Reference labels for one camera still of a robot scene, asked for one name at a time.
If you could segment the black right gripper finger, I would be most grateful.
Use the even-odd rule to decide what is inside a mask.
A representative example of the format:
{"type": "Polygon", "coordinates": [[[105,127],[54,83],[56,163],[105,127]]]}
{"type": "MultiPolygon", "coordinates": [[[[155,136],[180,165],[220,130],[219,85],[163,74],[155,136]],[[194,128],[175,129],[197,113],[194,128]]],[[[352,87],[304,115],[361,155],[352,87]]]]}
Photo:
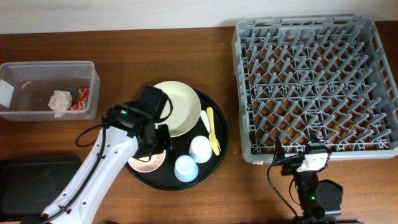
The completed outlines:
{"type": "Polygon", "coordinates": [[[326,152],[326,147],[320,142],[316,137],[314,132],[310,132],[310,142],[307,144],[308,153],[324,153],[326,152]]]}
{"type": "Polygon", "coordinates": [[[273,163],[279,162],[284,159],[285,159],[285,152],[282,147],[282,143],[280,141],[280,138],[276,137],[275,138],[275,151],[274,151],[273,163]]]}

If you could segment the pink small bowl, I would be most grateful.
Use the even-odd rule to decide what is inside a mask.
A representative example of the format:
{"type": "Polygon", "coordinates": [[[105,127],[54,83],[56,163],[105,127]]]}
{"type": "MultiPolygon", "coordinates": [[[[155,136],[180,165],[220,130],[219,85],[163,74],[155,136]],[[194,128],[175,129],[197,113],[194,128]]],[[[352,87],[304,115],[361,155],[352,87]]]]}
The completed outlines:
{"type": "Polygon", "coordinates": [[[166,151],[162,151],[160,154],[155,154],[151,157],[142,158],[130,158],[127,162],[128,166],[136,172],[148,173],[158,169],[166,158],[166,151]]]}

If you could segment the red snack wrapper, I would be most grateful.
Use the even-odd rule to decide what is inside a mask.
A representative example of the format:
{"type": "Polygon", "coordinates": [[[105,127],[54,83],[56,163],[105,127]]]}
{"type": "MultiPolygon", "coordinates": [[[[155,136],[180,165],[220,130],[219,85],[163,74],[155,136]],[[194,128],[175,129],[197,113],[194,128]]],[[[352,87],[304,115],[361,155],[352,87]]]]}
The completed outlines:
{"type": "Polygon", "coordinates": [[[78,100],[74,105],[71,106],[70,109],[72,111],[85,109],[88,102],[88,97],[90,95],[90,88],[89,87],[79,88],[77,89],[77,93],[78,93],[78,100]]]}

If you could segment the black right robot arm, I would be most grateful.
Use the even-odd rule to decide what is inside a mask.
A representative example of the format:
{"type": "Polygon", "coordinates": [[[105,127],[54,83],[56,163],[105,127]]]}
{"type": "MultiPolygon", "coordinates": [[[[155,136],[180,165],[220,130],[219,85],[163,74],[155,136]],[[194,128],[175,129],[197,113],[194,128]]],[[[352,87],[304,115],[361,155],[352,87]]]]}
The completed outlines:
{"type": "Polygon", "coordinates": [[[304,151],[282,163],[281,174],[293,177],[302,211],[301,216],[293,218],[294,223],[336,223],[341,215],[342,186],[318,178],[330,156],[331,151],[311,133],[304,151]]]}

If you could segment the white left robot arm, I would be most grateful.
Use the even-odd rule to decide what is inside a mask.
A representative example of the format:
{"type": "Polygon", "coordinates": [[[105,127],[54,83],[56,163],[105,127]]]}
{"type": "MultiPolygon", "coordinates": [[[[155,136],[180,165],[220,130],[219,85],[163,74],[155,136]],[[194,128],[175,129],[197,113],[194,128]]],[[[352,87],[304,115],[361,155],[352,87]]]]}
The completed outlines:
{"type": "Polygon", "coordinates": [[[101,118],[92,150],[62,193],[41,215],[23,223],[91,223],[104,196],[129,159],[147,162],[172,149],[161,116],[172,100],[161,89],[145,86],[137,101],[117,104],[101,118]]]}

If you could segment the grey dishwasher rack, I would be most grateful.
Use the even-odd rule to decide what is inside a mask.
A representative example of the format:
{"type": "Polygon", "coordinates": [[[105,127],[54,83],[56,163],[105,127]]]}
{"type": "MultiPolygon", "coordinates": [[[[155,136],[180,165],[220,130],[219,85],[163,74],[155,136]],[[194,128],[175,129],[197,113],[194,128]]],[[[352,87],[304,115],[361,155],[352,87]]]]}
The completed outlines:
{"type": "Polygon", "coordinates": [[[302,152],[311,135],[333,160],[397,155],[397,87],[372,19],[240,21],[231,45],[246,162],[271,162],[276,141],[302,152]]]}

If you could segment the clear plastic waste bin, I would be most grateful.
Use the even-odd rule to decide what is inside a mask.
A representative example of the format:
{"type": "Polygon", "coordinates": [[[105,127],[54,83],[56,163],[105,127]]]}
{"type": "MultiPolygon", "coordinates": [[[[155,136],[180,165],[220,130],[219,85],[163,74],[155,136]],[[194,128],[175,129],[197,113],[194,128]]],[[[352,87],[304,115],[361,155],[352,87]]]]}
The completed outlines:
{"type": "Polygon", "coordinates": [[[11,121],[63,121],[95,119],[100,78],[91,61],[9,62],[1,65],[1,117],[11,121]],[[49,101],[55,91],[71,94],[89,88],[81,110],[53,111],[49,101]]]}

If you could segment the cream plate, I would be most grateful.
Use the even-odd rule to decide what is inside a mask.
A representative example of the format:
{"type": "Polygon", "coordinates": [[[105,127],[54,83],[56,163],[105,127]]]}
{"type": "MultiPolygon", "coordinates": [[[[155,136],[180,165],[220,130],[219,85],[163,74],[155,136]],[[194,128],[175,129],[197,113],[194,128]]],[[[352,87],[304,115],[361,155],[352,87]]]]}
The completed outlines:
{"type": "Polygon", "coordinates": [[[166,124],[172,138],[191,130],[200,117],[201,103],[197,93],[182,82],[166,81],[155,85],[171,99],[173,110],[160,124],[166,124]]]}

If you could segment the white plastic utensil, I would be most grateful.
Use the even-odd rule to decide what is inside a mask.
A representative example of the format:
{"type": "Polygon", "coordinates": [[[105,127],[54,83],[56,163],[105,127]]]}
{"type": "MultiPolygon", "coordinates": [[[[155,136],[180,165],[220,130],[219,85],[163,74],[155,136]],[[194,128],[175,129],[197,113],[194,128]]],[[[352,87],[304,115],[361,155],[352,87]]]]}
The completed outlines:
{"type": "Polygon", "coordinates": [[[207,113],[206,113],[205,110],[201,110],[200,118],[201,118],[206,130],[208,131],[208,133],[210,133],[211,132],[210,123],[209,123],[209,120],[208,120],[208,117],[207,117],[207,113]]]}

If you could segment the white cup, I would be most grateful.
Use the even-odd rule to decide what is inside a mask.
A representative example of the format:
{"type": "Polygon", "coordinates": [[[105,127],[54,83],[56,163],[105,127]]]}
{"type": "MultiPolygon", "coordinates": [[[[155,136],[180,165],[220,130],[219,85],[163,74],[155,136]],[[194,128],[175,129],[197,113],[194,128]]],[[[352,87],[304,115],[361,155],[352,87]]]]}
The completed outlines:
{"type": "Polygon", "coordinates": [[[192,139],[189,148],[189,155],[196,163],[206,163],[212,157],[210,141],[205,136],[196,136],[192,139]]]}

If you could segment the light blue cup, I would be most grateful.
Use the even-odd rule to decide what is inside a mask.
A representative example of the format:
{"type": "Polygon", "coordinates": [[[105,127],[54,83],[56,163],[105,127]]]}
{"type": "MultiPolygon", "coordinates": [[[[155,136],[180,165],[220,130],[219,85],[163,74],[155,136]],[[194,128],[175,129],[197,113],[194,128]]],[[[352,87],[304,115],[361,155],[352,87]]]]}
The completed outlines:
{"type": "Polygon", "coordinates": [[[174,174],[181,182],[191,182],[198,175],[198,165],[192,157],[182,155],[175,161],[174,174]]]}

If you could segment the yellow plastic fork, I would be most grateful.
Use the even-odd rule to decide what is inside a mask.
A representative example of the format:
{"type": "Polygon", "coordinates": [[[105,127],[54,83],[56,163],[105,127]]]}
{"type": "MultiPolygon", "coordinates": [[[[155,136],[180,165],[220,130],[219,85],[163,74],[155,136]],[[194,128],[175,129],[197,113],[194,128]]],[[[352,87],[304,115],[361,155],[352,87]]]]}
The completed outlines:
{"type": "Polygon", "coordinates": [[[218,149],[216,134],[215,134],[215,124],[214,124],[214,111],[212,107],[207,107],[206,115],[208,117],[209,125],[210,125],[210,133],[209,140],[211,144],[211,148],[216,156],[220,155],[220,150],[218,149]]]}

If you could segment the crumpled white tissue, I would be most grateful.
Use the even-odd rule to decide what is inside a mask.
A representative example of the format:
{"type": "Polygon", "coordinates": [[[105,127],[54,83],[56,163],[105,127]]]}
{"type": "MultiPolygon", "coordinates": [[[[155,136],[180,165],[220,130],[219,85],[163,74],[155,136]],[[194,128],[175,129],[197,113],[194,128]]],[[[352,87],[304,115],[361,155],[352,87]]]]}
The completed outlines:
{"type": "Polygon", "coordinates": [[[70,92],[55,90],[50,97],[48,106],[55,112],[55,118],[61,118],[72,106],[72,96],[70,92]]]}

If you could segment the black tray bin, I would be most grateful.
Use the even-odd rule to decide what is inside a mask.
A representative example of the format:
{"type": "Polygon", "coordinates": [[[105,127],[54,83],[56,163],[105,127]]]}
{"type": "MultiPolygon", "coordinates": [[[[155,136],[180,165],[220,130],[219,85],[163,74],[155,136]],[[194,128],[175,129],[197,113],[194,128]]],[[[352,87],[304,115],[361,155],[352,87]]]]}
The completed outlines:
{"type": "Polygon", "coordinates": [[[39,216],[69,184],[81,166],[78,156],[1,161],[1,221],[39,216]]]}

